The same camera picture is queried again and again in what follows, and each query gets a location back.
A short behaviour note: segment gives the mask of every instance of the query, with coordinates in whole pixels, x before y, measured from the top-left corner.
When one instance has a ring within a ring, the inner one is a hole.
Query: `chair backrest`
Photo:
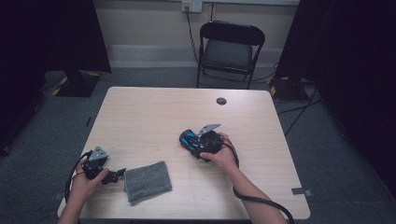
[[[259,28],[227,21],[205,23],[201,27],[200,37],[201,41],[204,37],[252,46],[262,46],[265,41],[265,35]]]

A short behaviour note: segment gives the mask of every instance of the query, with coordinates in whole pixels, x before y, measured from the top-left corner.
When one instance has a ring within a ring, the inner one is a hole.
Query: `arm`
[[[225,142],[230,140],[227,134],[219,133]],[[239,170],[235,163],[235,157],[229,148],[224,147],[217,154],[203,152],[201,157],[212,160],[230,178],[235,189],[243,195],[259,197],[271,200],[264,192],[258,189],[248,178]],[[252,223],[287,223],[277,208],[264,203],[255,203],[242,200],[247,209],[247,213]]]
[[[58,224],[64,223],[78,223],[79,214],[81,213],[84,203],[90,198],[99,183],[107,176],[108,169],[104,169],[99,175],[90,180],[85,176],[82,170],[82,165],[85,160],[82,160],[76,168],[75,178],[70,190],[70,196],[67,200],[66,207],[61,213]]]

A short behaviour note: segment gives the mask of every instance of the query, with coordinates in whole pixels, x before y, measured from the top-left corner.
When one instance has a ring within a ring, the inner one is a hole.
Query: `person's right hand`
[[[227,145],[232,145],[228,135],[225,133],[219,133],[224,143]],[[222,149],[216,153],[212,154],[209,152],[201,152],[200,156],[202,158],[212,160],[221,170],[226,173],[231,172],[234,169],[238,169],[235,162],[235,156],[233,155],[233,150],[223,145]]]

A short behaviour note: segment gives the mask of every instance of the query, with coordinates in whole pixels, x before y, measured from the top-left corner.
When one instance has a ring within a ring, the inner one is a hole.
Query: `wall outlet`
[[[186,11],[186,7],[189,9],[189,12],[202,12],[202,2],[181,1],[181,11]]]

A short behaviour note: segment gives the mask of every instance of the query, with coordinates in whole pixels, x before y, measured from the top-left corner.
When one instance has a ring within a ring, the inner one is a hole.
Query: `chair seat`
[[[252,67],[252,47],[210,39],[207,41],[203,66],[230,67],[247,72]]]

